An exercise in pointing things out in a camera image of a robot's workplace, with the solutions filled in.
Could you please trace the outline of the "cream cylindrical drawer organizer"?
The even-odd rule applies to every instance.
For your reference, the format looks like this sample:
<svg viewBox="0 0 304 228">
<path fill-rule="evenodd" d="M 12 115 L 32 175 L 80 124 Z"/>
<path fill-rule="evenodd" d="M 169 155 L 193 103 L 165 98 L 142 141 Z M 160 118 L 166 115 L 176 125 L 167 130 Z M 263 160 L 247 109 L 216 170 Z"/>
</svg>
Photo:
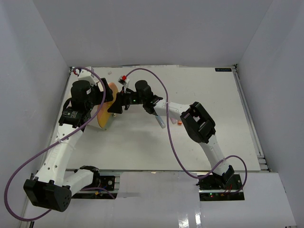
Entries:
<svg viewBox="0 0 304 228">
<path fill-rule="evenodd" d="M 110 117 L 112 116 L 112 113 L 108 112 L 108 109 L 111 107 L 111 105 L 115 102 L 116 100 L 116 94 L 118 93 L 118 88 L 115 83 L 111 82 L 108 83 L 109 88 L 113 92 L 113 100 L 109 102 L 105 102 L 102 105 L 101 110 L 98 112 L 97 116 L 89 122 L 89 126 L 93 126 L 96 128 L 100 129 L 107 129 L 108 125 L 110 124 Z"/>
</svg>

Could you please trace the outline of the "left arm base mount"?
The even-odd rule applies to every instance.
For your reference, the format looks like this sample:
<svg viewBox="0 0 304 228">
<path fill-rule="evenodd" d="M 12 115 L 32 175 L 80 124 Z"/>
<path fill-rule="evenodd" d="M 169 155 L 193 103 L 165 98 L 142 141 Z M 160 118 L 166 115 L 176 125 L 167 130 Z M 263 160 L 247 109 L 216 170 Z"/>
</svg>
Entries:
<svg viewBox="0 0 304 228">
<path fill-rule="evenodd" d="M 110 172 L 100 173 L 100 181 L 98 187 L 108 190 L 112 194 L 112 196 L 104 190 L 94 189 L 79 191 L 72 198 L 83 200 L 114 200 L 117 197 L 118 190 L 120 187 L 120 174 Z"/>
</svg>

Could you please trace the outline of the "orange top drawer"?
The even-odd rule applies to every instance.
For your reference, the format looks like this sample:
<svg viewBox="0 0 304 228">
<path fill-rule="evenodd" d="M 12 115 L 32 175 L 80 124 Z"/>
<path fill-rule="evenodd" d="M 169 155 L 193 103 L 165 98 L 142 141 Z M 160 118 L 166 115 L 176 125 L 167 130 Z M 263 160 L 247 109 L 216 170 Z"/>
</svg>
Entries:
<svg viewBox="0 0 304 228">
<path fill-rule="evenodd" d="M 101 105 L 100 111 L 97 114 L 97 119 L 99 121 L 105 121 L 112 115 L 111 112 L 108 112 L 108 109 L 116 101 L 116 94 L 118 93 L 118 88 L 115 83 L 105 82 L 104 85 L 106 97 L 104 103 Z"/>
</svg>

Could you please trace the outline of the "yellow drawer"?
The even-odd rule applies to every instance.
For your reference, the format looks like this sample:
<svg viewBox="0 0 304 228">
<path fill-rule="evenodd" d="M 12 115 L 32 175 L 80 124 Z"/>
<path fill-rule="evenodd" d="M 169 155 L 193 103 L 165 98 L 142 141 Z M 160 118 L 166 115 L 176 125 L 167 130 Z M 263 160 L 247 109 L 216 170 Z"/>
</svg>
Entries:
<svg viewBox="0 0 304 228">
<path fill-rule="evenodd" d="M 101 128 L 105 128 L 106 124 L 108 123 L 110 117 L 112 116 L 111 113 L 107 111 L 99 111 L 97 114 L 97 123 Z"/>
</svg>

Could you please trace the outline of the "light blue highlighter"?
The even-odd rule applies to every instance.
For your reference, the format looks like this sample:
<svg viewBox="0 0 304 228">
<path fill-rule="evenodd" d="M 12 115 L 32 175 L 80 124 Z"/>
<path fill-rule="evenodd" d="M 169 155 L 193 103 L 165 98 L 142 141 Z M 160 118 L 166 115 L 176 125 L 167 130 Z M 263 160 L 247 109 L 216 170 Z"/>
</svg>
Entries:
<svg viewBox="0 0 304 228">
<path fill-rule="evenodd" d="M 162 129 L 166 128 L 166 124 L 160 116 L 157 115 L 155 118 Z"/>
</svg>

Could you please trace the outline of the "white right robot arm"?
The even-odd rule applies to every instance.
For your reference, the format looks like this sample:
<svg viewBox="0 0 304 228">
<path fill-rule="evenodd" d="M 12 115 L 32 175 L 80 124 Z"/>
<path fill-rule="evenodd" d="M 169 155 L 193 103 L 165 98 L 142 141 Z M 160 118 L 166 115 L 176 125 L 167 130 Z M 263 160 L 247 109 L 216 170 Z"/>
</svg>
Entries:
<svg viewBox="0 0 304 228">
<path fill-rule="evenodd" d="M 127 79 L 119 79 L 123 85 L 117 93 L 115 102 L 109 108 L 110 113 L 122 114 L 131 105 L 142 105 L 144 110 L 155 116 L 168 116 L 169 119 L 182 121 L 188 136 L 203 149 L 214 176 L 215 185 L 226 189 L 231 185 L 234 170 L 225 157 L 217 142 L 215 122 L 199 102 L 190 105 L 166 102 L 153 94 L 145 80 L 135 83 L 135 90 L 128 88 Z"/>
</svg>

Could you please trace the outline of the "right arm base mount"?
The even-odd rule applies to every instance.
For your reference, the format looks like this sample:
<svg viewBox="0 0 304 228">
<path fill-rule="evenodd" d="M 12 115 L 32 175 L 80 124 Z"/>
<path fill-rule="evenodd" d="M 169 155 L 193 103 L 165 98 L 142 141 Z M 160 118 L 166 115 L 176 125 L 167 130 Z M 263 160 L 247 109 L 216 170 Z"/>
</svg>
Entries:
<svg viewBox="0 0 304 228">
<path fill-rule="evenodd" d="M 228 183 L 222 187 L 216 183 L 212 175 L 198 181 L 200 201 L 243 201 L 245 196 L 243 190 L 236 193 L 242 186 L 239 174 L 234 174 Z"/>
</svg>

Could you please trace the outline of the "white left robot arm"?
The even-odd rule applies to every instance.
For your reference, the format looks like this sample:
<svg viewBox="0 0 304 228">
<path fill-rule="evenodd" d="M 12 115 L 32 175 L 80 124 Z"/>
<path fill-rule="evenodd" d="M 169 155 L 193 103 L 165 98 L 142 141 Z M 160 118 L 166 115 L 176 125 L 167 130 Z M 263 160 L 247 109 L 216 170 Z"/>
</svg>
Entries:
<svg viewBox="0 0 304 228">
<path fill-rule="evenodd" d="M 97 107 L 100 127 L 105 127 L 110 118 L 107 110 L 116 100 L 118 88 L 105 78 L 102 82 L 105 91 L 101 90 L 101 84 L 92 81 L 77 80 L 72 84 L 59 119 L 58 144 L 48 151 L 35 177 L 26 180 L 23 186 L 33 206 L 63 212 L 81 189 L 99 187 L 100 174 L 94 166 L 82 166 L 67 178 L 64 175 L 75 145 L 84 132 L 81 126 L 91 118 L 94 107 Z"/>
</svg>

